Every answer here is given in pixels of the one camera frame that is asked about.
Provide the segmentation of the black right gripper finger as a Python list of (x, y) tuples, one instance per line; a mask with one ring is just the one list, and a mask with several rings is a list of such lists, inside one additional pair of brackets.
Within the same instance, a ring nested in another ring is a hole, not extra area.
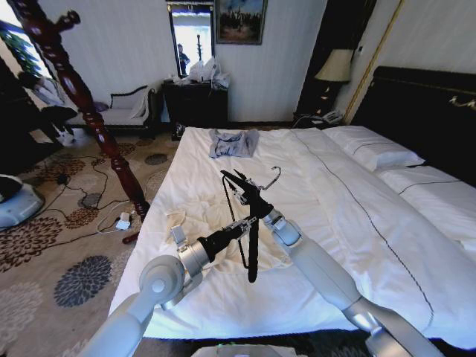
[(241, 190), (240, 195), (242, 197), (259, 197), (260, 188), (250, 179), (247, 178), (244, 174), (235, 171), (234, 184)]
[(231, 224), (225, 226), (222, 230), (224, 231), (231, 231), (235, 228), (239, 228), (241, 231), (250, 231), (252, 225), (257, 221), (256, 216), (247, 216), (244, 219), (237, 220), (232, 222)]
[(257, 222), (234, 222), (231, 224), (232, 237), (242, 237), (255, 227)]
[(233, 195), (239, 200), (241, 204), (249, 204), (250, 201), (250, 192), (251, 192), (251, 182), (244, 174), (235, 171), (236, 174), (229, 173), (226, 170), (221, 170), (223, 178), (228, 183), (228, 186), (231, 188)]

